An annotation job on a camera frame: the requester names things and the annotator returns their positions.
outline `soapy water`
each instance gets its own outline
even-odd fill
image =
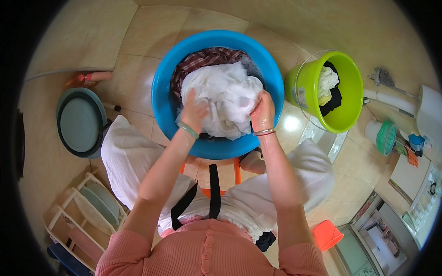
[[[264,82],[264,76],[256,63],[248,55],[241,55],[240,62],[243,65],[244,69],[247,70],[247,75],[258,78],[262,82],[265,90],[266,84]]]
[[[246,69],[247,75],[253,76],[253,77],[256,77],[257,79],[259,79],[261,81],[261,83],[263,84],[264,90],[266,90],[264,76],[263,76],[261,70],[259,69],[259,67],[256,65],[256,63],[248,55],[240,55],[240,62],[243,65],[244,69]],[[179,106],[176,109],[175,115],[177,117],[177,120],[179,120],[179,115],[181,114],[183,107],[184,107],[183,104],[181,104],[181,106]],[[208,141],[215,141],[215,140],[219,140],[219,139],[226,139],[227,140],[227,138],[225,138],[225,137],[215,137],[215,136],[211,136],[207,133],[201,133],[200,139],[204,139],[204,140],[208,140]]]

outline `hand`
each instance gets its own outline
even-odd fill
[[[186,96],[184,108],[181,112],[181,121],[190,126],[196,133],[202,131],[202,121],[209,114],[209,105],[205,101],[195,102],[195,89],[191,89]]]
[[[262,90],[259,94],[259,103],[255,109],[250,113],[251,127],[254,132],[273,127],[273,120],[275,118],[275,106],[269,92]]]

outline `woman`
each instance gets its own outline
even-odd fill
[[[195,142],[193,131],[201,132],[208,114],[194,95],[191,91],[185,102],[184,127],[165,150],[122,116],[110,127],[102,158],[115,195],[131,213],[112,235],[96,275],[327,275],[304,203],[311,209],[330,193],[334,180],[328,157],[309,139],[289,154],[289,161],[272,130],[274,104],[263,91],[251,122],[262,134],[265,161],[252,151],[241,162],[243,169],[261,175],[226,191],[219,214],[208,219],[210,199],[193,179],[179,174]],[[183,226],[177,228],[173,207],[192,188],[196,194],[178,216]],[[151,250],[157,225],[163,239]],[[270,231],[277,231],[280,269],[254,244]]]

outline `forearm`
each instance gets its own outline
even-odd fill
[[[152,244],[161,209],[172,192],[179,169],[195,143],[189,133],[178,129],[169,146],[147,173],[135,205],[122,226],[122,230],[139,233]]]
[[[195,138],[179,128],[141,183],[138,198],[155,202],[162,208],[194,143]]]
[[[298,243],[313,243],[304,213],[302,187],[276,133],[259,137],[267,179],[278,215],[279,252]]]
[[[302,187],[295,176],[276,133],[259,136],[267,168],[267,178],[276,210],[303,205]]]

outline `pink knit sweater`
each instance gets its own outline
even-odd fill
[[[276,269],[244,230],[214,219],[188,223],[150,249],[135,232],[115,233],[95,275],[327,275],[321,251],[312,244],[280,252]]]

